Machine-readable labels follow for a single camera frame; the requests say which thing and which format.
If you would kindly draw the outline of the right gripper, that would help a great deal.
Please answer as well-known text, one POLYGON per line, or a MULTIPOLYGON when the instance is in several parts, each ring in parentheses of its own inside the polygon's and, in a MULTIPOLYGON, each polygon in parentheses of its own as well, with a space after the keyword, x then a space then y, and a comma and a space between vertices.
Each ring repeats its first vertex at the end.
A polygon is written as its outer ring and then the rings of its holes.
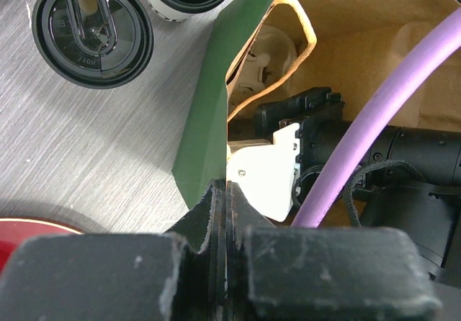
POLYGON ((394 227, 414 241, 433 281, 460 280, 460 134, 343 118, 344 101, 316 87, 254 113, 259 138, 295 131, 295 180, 288 190, 299 209, 329 162, 352 158, 338 193, 355 226, 394 227))

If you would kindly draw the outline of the green paper bag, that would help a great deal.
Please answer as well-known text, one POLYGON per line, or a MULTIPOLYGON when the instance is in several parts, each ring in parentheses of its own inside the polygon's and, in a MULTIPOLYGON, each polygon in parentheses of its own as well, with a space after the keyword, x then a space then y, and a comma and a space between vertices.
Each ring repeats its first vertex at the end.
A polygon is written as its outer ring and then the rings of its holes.
MULTIPOLYGON (((279 24, 306 44, 291 6, 308 16, 317 37, 295 68, 290 88, 270 101, 312 86, 344 95, 346 118, 386 124, 460 128, 460 3, 458 0, 234 0, 215 20, 173 176, 189 208, 213 179, 225 177, 228 80, 265 23, 279 24)), ((346 183, 352 158, 330 162, 296 223, 316 227, 346 183)))

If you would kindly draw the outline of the red plate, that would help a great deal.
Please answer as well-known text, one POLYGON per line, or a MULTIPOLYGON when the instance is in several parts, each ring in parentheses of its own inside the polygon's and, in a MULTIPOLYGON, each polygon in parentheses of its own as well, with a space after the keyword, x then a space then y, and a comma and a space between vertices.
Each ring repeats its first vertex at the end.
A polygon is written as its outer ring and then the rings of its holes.
POLYGON ((25 241, 43 235, 80 235, 84 231, 50 220, 1 218, 1 271, 9 257, 25 241))

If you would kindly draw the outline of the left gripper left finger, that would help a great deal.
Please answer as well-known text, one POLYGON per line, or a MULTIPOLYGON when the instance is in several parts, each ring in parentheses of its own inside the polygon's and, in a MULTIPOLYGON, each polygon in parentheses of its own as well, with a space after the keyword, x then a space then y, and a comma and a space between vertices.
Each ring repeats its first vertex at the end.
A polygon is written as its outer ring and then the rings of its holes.
POLYGON ((1 272, 3 320, 222 320, 225 184, 163 233, 41 235, 1 272))

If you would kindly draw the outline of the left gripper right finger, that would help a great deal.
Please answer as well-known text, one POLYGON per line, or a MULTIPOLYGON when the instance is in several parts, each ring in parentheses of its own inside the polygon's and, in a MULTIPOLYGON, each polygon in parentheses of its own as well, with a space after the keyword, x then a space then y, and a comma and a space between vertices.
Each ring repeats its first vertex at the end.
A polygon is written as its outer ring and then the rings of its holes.
POLYGON ((391 228, 275 227, 226 186, 230 320, 435 320, 419 252, 391 228))

